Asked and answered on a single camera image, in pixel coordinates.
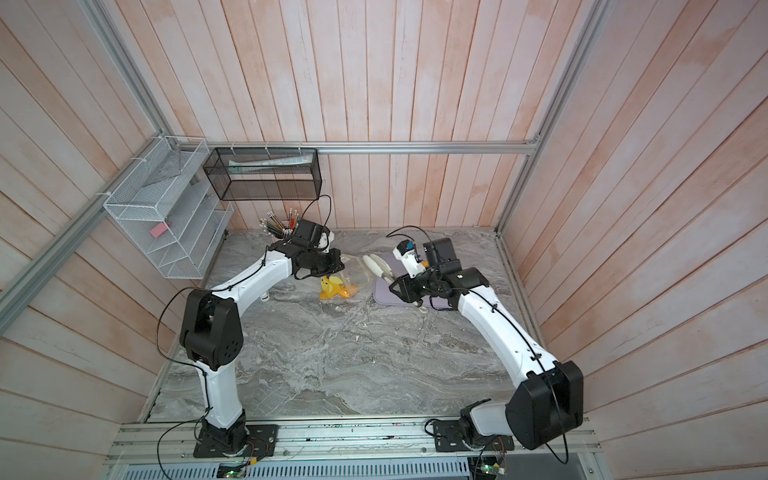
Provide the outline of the orange swirl cookie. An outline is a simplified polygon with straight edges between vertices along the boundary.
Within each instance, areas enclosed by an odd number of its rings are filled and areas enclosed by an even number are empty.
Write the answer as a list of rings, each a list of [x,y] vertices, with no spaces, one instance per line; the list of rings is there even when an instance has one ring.
[[[324,276],[321,278],[320,300],[329,300],[340,295],[344,288],[344,282],[336,276]]]

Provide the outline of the clear resealable plastic bag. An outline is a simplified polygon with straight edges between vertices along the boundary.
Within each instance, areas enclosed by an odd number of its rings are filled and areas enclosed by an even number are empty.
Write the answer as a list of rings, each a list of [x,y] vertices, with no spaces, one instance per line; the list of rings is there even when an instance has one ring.
[[[354,284],[358,289],[357,294],[372,283],[372,279],[373,279],[372,274],[366,268],[360,256],[343,254],[341,256],[341,261],[345,265],[344,269],[327,276],[336,276],[341,278],[344,282],[344,285]],[[336,297],[345,299],[341,295],[337,295],[333,298],[336,298]]]

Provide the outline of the steel tongs with cream tips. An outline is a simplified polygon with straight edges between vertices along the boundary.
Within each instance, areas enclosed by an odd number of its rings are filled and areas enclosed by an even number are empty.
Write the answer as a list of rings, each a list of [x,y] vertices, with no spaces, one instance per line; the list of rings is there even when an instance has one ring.
[[[405,302],[389,290],[390,280],[407,275],[402,262],[391,253],[385,254],[383,257],[376,254],[364,255],[362,259],[366,268],[374,276],[374,300],[385,306],[404,305]]]

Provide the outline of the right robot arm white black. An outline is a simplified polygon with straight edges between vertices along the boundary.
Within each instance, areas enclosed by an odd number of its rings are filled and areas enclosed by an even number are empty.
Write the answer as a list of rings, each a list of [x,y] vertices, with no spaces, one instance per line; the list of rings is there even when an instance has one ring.
[[[389,290],[402,301],[423,303],[438,297],[481,333],[505,367],[514,386],[507,401],[483,399],[461,410],[462,441],[476,447],[496,437],[514,437],[534,450],[565,436],[583,423],[584,376],[572,361],[560,362],[536,342],[503,306],[488,279],[464,268],[452,241],[423,245],[403,240],[393,250],[405,268],[390,277]]]

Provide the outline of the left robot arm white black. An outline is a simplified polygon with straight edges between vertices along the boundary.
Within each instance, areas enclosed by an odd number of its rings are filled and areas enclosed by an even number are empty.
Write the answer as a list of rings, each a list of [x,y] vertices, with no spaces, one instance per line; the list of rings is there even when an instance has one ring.
[[[195,289],[185,306],[180,345],[197,368],[206,413],[201,434],[227,455],[247,442],[246,414],[239,399],[235,360],[244,344],[240,316],[278,283],[301,270],[320,278],[344,269],[341,252],[330,246],[325,225],[301,220],[287,238],[265,247],[262,256],[239,274],[211,289]]]

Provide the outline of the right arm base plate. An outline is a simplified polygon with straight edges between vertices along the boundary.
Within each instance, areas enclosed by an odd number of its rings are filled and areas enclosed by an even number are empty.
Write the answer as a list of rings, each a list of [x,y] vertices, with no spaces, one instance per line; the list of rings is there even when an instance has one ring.
[[[515,449],[513,437],[481,435],[465,418],[432,418],[425,422],[424,431],[433,438],[436,451],[441,453],[480,451],[485,447],[499,452]]]

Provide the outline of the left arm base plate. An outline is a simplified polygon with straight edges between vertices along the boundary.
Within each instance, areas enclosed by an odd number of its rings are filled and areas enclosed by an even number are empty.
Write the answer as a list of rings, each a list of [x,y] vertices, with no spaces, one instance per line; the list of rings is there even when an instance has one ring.
[[[193,457],[271,457],[278,429],[275,424],[234,424],[229,429],[221,429],[204,422]]]

